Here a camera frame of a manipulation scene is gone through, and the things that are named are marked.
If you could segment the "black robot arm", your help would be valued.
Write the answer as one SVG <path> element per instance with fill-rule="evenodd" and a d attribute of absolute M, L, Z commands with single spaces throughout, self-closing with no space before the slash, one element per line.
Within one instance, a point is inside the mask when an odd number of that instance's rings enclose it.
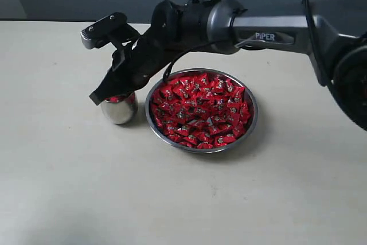
<path fill-rule="evenodd" d="M 302 0 L 258 10 L 234 0 L 185 5 L 165 0 L 156 5 L 143 34 L 123 13 L 113 13 L 85 28 L 81 37 L 88 49 L 115 46 L 111 68 L 90 94 L 95 104 L 143 88 L 189 52 L 273 49 L 307 55 L 319 84 L 366 128 L 366 0 Z"/>

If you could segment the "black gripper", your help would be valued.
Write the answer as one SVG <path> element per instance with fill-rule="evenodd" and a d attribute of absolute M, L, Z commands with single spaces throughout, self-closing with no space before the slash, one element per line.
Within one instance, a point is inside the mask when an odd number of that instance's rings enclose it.
<path fill-rule="evenodd" d="M 110 70 L 89 98 L 98 106 L 108 98 L 143 88 L 184 50 L 172 41 L 166 42 L 163 35 L 146 31 L 134 47 L 126 46 L 119 57 L 112 60 Z"/>

